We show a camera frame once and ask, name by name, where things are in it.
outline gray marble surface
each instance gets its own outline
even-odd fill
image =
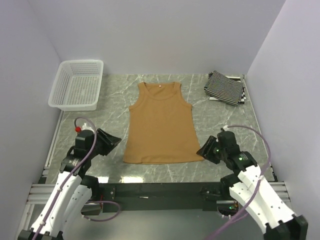
[[[231,106],[209,100],[204,92],[206,74],[177,75],[109,75],[102,79],[97,109],[95,111],[64,112],[57,134],[56,145],[50,160],[46,183],[56,181],[61,161],[70,146],[74,144],[76,132],[74,119],[78,116],[90,118],[97,128],[122,138],[121,143],[107,156],[97,156],[92,160],[88,175],[99,178],[101,183],[180,183],[212,182],[231,174],[225,163],[215,165],[207,160],[175,164],[128,164],[123,162],[129,129],[128,106],[138,98],[137,84],[140,82],[164,83],[180,82],[184,99],[193,105],[192,116],[196,134],[202,146],[210,135],[216,136],[224,125],[246,125],[259,129],[251,100],[247,95],[244,105]],[[267,162],[267,152],[262,140],[253,132],[243,128],[233,128],[241,150],[248,151],[262,166]],[[265,173],[268,181],[274,181],[272,168]]]

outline cable connector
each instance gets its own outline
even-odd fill
[[[229,128],[228,128],[228,125],[224,125],[222,128],[221,128],[221,131],[229,131]]]

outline neckline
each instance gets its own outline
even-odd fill
[[[159,85],[161,85],[161,86],[168,86],[168,85],[173,85],[173,91],[172,91],[172,93],[171,94],[169,94],[169,95],[166,95],[166,96],[161,96],[161,97],[155,97],[155,96],[153,96],[150,92],[149,92],[149,90],[147,89],[147,86],[159,86]],[[146,83],[146,82],[142,82],[142,86],[143,86],[143,88],[144,88],[144,90],[145,90],[145,92],[146,92],[146,94],[150,97],[150,98],[152,98],[152,99],[155,99],[155,100],[164,100],[164,99],[169,99],[169,98],[171,98],[173,95],[175,95],[176,94],[176,92],[177,92],[177,83],[174,81],[174,82],[169,82],[169,83]]]

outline armhole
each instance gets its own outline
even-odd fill
[[[138,84],[138,89],[139,89],[139,96],[138,96],[138,99],[136,100],[136,102],[129,106],[129,110],[132,110],[132,109],[135,109],[136,107],[138,107],[144,100],[144,91],[143,91],[143,88],[142,88],[142,84],[144,84],[143,82],[139,83]]]
[[[192,104],[186,102],[186,100],[184,99],[184,96],[182,95],[182,92],[181,92],[181,83],[180,83],[180,82],[177,82],[176,84],[178,85],[178,86],[177,86],[177,91],[178,91],[178,98],[179,98],[180,102],[181,102],[184,106],[186,106],[186,107],[188,107],[188,108],[192,108]]]

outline orange sleeveless shirt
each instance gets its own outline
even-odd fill
[[[173,164],[201,161],[192,119],[181,84],[138,84],[139,97],[129,106],[129,133],[123,161],[129,164]]]

